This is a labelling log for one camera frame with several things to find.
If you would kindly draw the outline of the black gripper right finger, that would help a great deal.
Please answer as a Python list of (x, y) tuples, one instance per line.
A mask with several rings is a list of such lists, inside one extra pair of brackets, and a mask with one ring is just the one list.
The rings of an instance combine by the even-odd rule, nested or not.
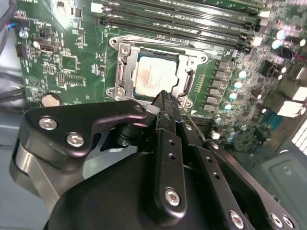
[(181, 118), (181, 104), (172, 107), (185, 152), (195, 163), (208, 190), (209, 219), (215, 230), (297, 230), (294, 218), (226, 150), (201, 142)]

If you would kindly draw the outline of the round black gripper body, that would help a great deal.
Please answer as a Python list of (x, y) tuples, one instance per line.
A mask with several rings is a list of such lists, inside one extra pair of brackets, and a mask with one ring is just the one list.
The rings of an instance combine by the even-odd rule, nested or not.
[[(69, 189), (50, 215), (49, 230), (163, 230), (151, 212), (156, 158), (134, 153)], [(187, 211), (174, 230), (224, 230), (226, 218), (207, 183), (183, 168)]]

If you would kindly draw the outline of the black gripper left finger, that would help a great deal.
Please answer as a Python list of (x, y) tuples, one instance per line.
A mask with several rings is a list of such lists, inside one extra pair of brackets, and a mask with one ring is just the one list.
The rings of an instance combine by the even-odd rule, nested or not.
[(181, 139), (174, 96), (162, 91), (148, 112), (136, 101), (36, 108), (24, 114), (14, 162), (51, 212), (69, 189), (85, 181), (83, 166), (98, 138), (108, 149), (135, 145), (156, 160), (151, 212), (177, 224), (187, 209)]

